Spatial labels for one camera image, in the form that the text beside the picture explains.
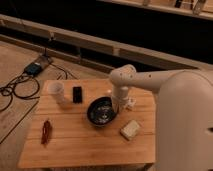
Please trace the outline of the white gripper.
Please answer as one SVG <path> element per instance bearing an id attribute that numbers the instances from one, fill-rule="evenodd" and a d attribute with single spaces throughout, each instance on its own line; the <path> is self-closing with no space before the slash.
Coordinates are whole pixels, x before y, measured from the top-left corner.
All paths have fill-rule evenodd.
<path id="1" fill-rule="evenodd" d="M 122 98 L 128 96 L 129 88 L 126 86 L 122 87 L 114 86 L 112 92 L 116 99 L 121 100 Z M 119 104 L 113 104 L 112 106 L 115 113 L 119 113 L 121 111 L 121 107 Z"/>

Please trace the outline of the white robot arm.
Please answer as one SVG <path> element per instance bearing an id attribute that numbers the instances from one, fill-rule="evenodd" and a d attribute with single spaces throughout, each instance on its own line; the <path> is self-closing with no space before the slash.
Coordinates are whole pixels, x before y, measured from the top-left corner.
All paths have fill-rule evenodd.
<path id="1" fill-rule="evenodd" d="M 213 171 L 213 70 L 138 72 L 132 65 L 114 69 L 115 111 L 127 104 L 131 87 L 156 98 L 156 171 Z"/>

